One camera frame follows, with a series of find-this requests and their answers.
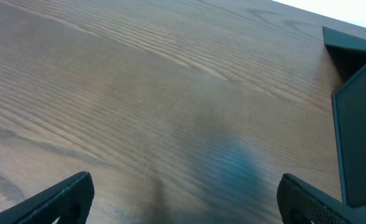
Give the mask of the black gift box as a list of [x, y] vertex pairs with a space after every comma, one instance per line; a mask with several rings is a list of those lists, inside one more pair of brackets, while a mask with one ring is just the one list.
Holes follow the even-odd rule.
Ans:
[[366, 40], [323, 27], [324, 46], [343, 84], [332, 95], [344, 203], [366, 206]]

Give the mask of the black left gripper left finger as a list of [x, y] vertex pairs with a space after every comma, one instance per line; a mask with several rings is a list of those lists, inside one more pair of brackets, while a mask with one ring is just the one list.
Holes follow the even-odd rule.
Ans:
[[0, 212], [0, 224], [85, 224], [93, 199], [91, 174], [78, 172]]

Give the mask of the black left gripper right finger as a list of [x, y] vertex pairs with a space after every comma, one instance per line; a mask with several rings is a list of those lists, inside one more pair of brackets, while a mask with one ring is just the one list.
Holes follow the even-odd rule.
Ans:
[[351, 208], [292, 174], [283, 174], [277, 204], [284, 224], [366, 224], [366, 206]]

